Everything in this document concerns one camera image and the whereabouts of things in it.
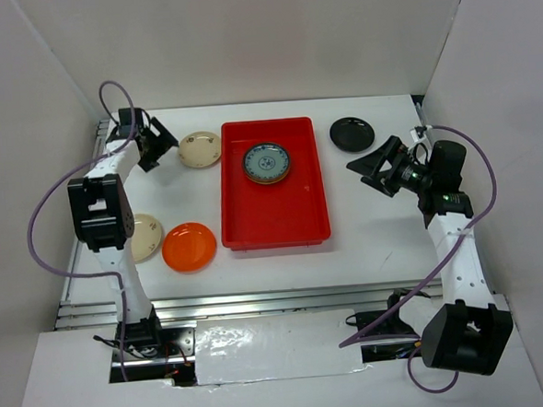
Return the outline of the yellow patterned plate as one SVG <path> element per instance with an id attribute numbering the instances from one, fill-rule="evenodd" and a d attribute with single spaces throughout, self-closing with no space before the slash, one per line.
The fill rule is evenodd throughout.
<path id="1" fill-rule="evenodd" d="M 250 180 L 256 184 L 259 185 L 273 185 L 276 183 L 279 183 L 280 181 L 284 180 L 286 178 L 285 175 L 279 176 L 278 178 L 274 179 L 258 179 L 258 178 L 251 178 Z"/>

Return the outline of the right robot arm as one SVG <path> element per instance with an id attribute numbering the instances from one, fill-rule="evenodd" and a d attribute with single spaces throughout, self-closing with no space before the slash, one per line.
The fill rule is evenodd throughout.
<path id="1" fill-rule="evenodd" d="M 399 336 L 414 330 L 427 367 L 490 376 L 514 328 L 512 314 L 495 304 L 475 244 L 475 225 L 491 207 L 474 213 L 460 189 L 464 145 L 438 140 L 424 162 L 416 158 L 416 150 L 391 136 L 347 168 L 386 196 L 405 189 L 418 197 L 439 262 L 416 287 L 396 292 L 387 311 L 341 345 L 378 340 L 375 331 L 385 323 Z"/>

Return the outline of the black plate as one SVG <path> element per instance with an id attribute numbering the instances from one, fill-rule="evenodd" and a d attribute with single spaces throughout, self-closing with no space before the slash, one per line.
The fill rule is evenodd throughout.
<path id="1" fill-rule="evenodd" d="M 343 117 L 329 128 L 331 142 L 341 151 L 361 153 L 375 141 L 375 132 L 369 122 L 356 117 Z"/>

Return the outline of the blue patterned plate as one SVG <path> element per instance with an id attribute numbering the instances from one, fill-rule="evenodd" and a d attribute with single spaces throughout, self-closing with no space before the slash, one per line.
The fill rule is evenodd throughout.
<path id="1" fill-rule="evenodd" d="M 291 166 L 288 151 L 279 144 L 263 142 L 251 146 L 243 156 L 242 167 L 244 172 L 247 167 L 263 167 L 265 165 Z"/>

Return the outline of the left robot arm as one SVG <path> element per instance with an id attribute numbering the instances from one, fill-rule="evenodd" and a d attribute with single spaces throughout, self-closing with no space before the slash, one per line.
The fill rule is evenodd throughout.
<path id="1" fill-rule="evenodd" d="M 67 184 L 77 239 L 90 249 L 116 293 L 117 330 L 113 346 L 129 355 L 156 357 L 167 335 L 146 296 L 132 254 L 134 215 L 124 190 L 133 168 L 149 172 L 178 140 L 146 110 L 119 112 L 103 158 L 82 179 Z"/>

